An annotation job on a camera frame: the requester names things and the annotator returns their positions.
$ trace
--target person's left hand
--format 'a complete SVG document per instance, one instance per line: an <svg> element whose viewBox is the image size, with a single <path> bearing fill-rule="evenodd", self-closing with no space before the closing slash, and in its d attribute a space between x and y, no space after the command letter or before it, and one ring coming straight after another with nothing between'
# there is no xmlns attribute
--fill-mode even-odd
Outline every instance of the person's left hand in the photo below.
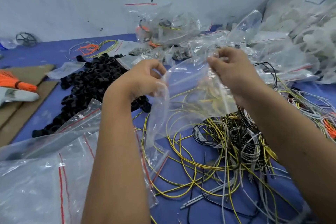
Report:
<svg viewBox="0 0 336 224"><path fill-rule="evenodd" d="M153 95L158 90L160 78L166 73L165 67L157 60L142 60L132 69L115 80L106 90L105 96L116 93L131 102L143 95Z"/></svg>

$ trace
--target pile of black parts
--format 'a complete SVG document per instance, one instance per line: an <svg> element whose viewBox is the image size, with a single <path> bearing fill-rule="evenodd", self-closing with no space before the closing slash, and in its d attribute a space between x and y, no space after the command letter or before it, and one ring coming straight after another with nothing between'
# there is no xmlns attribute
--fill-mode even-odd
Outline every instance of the pile of black parts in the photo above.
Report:
<svg viewBox="0 0 336 224"><path fill-rule="evenodd" d="M52 123L45 126L44 129L34 130L32 137L53 134L75 114L88 108L92 98L102 102L108 86L127 72L116 60L122 56L120 54L109 57L107 53L104 53L102 56L94 58L91 62L86 62L84 71L72 73L67 77L61 78L62 89L65 90L73 86L71 94L62 99L61 104L64 106L61 109L61 113L53 119ZM82 56L77 56L76 59L79 62L85 62ZM132 112L139 108L147 113L151 111L151 104L146 96L141 96L131 103Z"/></svg>

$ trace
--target white tool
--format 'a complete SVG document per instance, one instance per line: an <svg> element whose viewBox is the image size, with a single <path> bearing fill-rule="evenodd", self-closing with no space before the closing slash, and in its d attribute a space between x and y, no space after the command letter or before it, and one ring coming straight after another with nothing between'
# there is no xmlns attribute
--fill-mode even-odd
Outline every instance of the white tool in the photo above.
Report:
<svg viewBox="0 0 336 224"><path fill-rule="evenodd" d="M27 90L17 90L6 87L0 87L0 106L4 102L13 101L35 101L39 99L39 95Z"/></svg>

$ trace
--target forearm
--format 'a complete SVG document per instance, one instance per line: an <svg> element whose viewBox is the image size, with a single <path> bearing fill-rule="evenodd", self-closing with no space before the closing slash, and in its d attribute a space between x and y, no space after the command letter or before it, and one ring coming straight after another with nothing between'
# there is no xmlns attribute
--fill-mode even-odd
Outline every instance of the forearm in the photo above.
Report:
<svg viewBox="0 0 336 224"><path fill-rule="evenodd" d="M313 211L328 223L336 197L336 145L278 93L257 90L246 98L246 110Z"/></svg>
<svg viewBox="0 0 336 224"><path fill-rule="evenodd" d="M130 101L121 93L108 97L82 224L150 223Z"/></svg>

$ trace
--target blue table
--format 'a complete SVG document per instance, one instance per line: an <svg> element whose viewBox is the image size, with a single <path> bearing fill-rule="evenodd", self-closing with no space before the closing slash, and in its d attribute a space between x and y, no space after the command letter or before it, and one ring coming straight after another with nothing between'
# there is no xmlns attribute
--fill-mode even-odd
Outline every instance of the blue table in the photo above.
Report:
<svg viewBox="0 0 336 224"><path fill-rule="evenodd" d="M3 52L4 58L0 60L0 68L5 66L11 67L25 67L25 66L38 66L44 64L54 64L56 67L60 67L64 62L68 60L65 58L65 54L69 53L69 48L75 44L79 44L85 40L96 40L98 42L108 40L108 39L121 39L128 41L136 41L134 34L125 35L115 35L110 37L98 37L94 39L76 39L76 40L66 40L66 41L56 41L40 43L34 48L24 48L18 47L14 50L9 50ZM313 94L318 94L323 97L327 97L336 106L336 87L334 85L323 85L317 86L313 83L297 83L297 88L306 90ZM45 102L40 106L34 116L27 122L27 124L22 128L21 132L16 136L14 142L19 142L31 137L31 132L34 129L42 129L45 125L52 122L54 116L61 112L61 99L66 95L70 94L71 89L62 90L60 85L58 85L55 90L49 95ZM136 116L140 110L132 113L132 116ZM146 114L143 113L134 120L134 124L138 128L142 128L144 124ZM191 134L191 130L184 131L183 136L188 136ZM166 139L161 139L157 141L162 147L170 149L170 145ZM190 151L194 156L195 161L203 163L204 152L206 152L206 161L214 159L217 157L216 150L201 146L194 141L193 138L188 138L183 140L183 146ZM171 156L178 159L177 155L171 152ZM274 163L275 167L283 168L277 163ZM193 175L191 169L188 170L189 175ZM190 179L185 174L182 166L172 160L168 160L161 171L161 175L166 179L185 184L190 182ZM247 177L243 178L244 187L249 193L250 197L257 200L257 189L254 184L251 184ZM175 186L166 183L160 178L155 181L156 186L162 191L174 188ZM286 178L277 177L276 179L269 179L269 184L280 192L284 198L288 199L298 210L301 210L303 199L300 196L299 191L292 184L292 182ZM213 181L208 181L204 184L204 187L208 190L216 187L217 184ZM183 193L186 189L181 189L180 191L172 192L170 195L179 195ZM193 197L200 195L201 191L199 188L193 189ZM296 216L296 212L287 205L280 197L275 196L277 201L279 216L285 219L292 219ZM160 223L176 223L179 221L182 224L187 223L187 209L180 210L183 203L190 199L190 192L183 197L176 199L168 199L162 196L158 197L159 204L151 209L151 213L158 224ZM255 211L254 205L249 201L241 188L233 194L233 203L235 209L245 214L253 214ZM226 223L238 223L236 217L233 213L225 211ZM248 223L248 219L241 217L242 223ZM222 223L221 219L221 208L215 205L201 200L194 204L190 210L190 223ZM259 213L257 218L255 218L252 223L266 223L266 218L262 213Z"/></svg>

